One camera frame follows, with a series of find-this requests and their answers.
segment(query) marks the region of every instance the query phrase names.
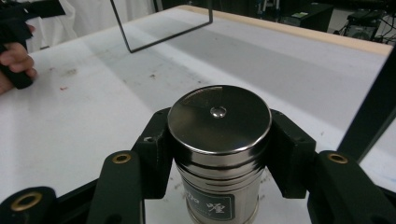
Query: silver canister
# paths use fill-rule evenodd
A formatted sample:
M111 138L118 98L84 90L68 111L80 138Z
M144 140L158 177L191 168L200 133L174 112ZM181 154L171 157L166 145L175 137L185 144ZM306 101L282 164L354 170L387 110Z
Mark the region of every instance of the silver canister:
M234 86L201 88L172 106L168 128L195 223L254 220L271 120L259 96Z

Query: white table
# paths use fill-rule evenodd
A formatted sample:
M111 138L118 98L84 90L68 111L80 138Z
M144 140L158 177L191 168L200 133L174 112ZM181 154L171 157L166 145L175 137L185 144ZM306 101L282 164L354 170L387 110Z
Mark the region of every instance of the white table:
M141 44L202 23L179 7L125 24ZM39 79L0 97L0 201L29 187L57 195L100 174L103 160L128 150L151 115L188 91L213 85L256 92L318 142L336 149L390 47L216 13L214 23L129 54L118 27L34 53ZM361 166L396 191L393 123ZM265 172L255 223L309 223L305 200L286 200ZM180 176L164 199L146 201L147 223L191 223Z

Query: brass screw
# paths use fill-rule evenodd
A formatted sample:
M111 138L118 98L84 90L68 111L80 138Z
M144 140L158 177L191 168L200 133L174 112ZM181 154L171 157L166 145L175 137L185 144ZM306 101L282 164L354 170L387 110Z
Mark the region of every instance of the brass screw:
M129 154L126 153L121 153L119 155L116 155L115 157L113 157L113 162L116 164L122 164L125 163L127 161L129 161L132 157Z
M329 158L329 160L333 161L333 162L337 162L340 164L346 164L347 163L347 158L336 154L336 153L330 153L329 155L327 155L327 157Z
M33 198L33 200L31 200L29 203L23 203L22 201L27 198ZM23 194L17 200L15 200L14 203L12 203L11 210L15 212L24 211L38 204L42 198L43 195L37 191Z

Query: white cloth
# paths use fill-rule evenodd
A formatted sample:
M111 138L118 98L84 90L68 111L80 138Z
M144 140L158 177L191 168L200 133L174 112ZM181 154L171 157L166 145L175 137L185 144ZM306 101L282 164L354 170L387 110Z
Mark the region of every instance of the white cloth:
M65 16L28 21L35 27L34 37L28 41L29 52L117 25L110 0L60 0L60 2L66 13ZM114 0L114 2L122 22L154 12L151 0Z

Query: black label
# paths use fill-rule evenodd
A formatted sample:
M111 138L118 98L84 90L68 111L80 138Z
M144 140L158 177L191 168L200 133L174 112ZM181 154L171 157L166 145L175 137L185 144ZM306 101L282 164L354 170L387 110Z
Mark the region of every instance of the black label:
M184 189L190 208L202 216L220 221L235 218L232 194L207 194L186 183Z

